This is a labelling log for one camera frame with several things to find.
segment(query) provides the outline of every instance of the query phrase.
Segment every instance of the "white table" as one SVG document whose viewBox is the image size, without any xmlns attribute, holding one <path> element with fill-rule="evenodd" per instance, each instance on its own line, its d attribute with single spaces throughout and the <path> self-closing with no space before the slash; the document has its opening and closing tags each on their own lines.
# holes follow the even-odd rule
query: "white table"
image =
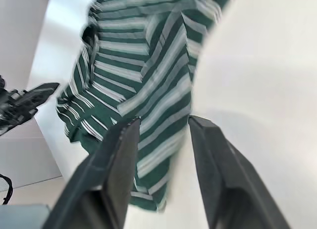
<svg viewBox="0 0 317 229">
<path fill-rule="evenodd" d="M 66 85 L 90 0 L 51 0 L 29 86 Z M 292 228 L 317 225 L 316 0 L 235 0 L 206 39 L 193 113 L 211 119 L 253 163 Z M 54 98 L 36 120 L 66 179 L 87 156 L 70 144 Z M 206 229 L 190 136 L 165 213 L 129 207 L 126 229 Z"/>
</svg>

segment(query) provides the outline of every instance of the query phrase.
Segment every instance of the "striped shirt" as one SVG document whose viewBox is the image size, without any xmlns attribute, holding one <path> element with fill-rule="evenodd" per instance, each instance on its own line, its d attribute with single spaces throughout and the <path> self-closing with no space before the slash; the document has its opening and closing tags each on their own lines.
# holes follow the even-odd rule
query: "striped shirt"
<svg viewBox="0 0 317 229">
<path fill-rule="evenodd" d="M 89 10 L 74 74 L 56 109 L 70 141 L 89 153 L 118 121 L 141 117 L 134 205 L 165 205 L 203 38 L 227 1 L 96 0 Z"/>
</svg>

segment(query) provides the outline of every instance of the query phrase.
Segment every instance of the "cable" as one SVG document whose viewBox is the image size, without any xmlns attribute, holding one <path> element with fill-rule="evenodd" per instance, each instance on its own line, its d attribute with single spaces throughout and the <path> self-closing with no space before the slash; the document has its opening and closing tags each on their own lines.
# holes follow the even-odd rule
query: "cable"
<svg viewBox="0 0 317 229">
<path fill-rule="evenodd" d="M 0 174 L 0 178 L 3 178 L 9 185 L 8 193 L 6 194 L 6 197 L 4 198 L 4 202 L 2 204 L 2 205 L 6 205 L 8 204 L 13 194 L 12 180 L 9 177 L 1 175 L 1 174 Z"/>
</svg>

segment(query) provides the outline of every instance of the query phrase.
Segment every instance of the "shirt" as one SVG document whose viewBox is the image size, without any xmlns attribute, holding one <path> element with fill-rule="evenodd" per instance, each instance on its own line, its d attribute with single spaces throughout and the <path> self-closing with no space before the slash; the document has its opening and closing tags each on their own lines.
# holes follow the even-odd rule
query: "shirt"
<svg viewBox="0 0 317 229">
<path fill-rule="evenodd" d="M 131 203 L 161 210 L 180 149 L 207 30 L 228 0 L 96 0 L 57 113 L 89 152 L 123 118 L 141 117 Z"/>
</svg>

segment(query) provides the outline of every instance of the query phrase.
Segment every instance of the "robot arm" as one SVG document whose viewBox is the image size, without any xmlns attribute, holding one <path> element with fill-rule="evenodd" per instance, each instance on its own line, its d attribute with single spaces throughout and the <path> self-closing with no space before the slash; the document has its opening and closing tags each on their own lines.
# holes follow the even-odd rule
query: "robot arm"
<svg viewBox="0 0 317 229">
<path fill-rule="evenodd" d="M 5 80 L 0 76 L 0 136 L 31 120 L 37 107 L 52 95 L 59 83 L 45 83 L 30 91 L 5 89 Z"/>
</svg>

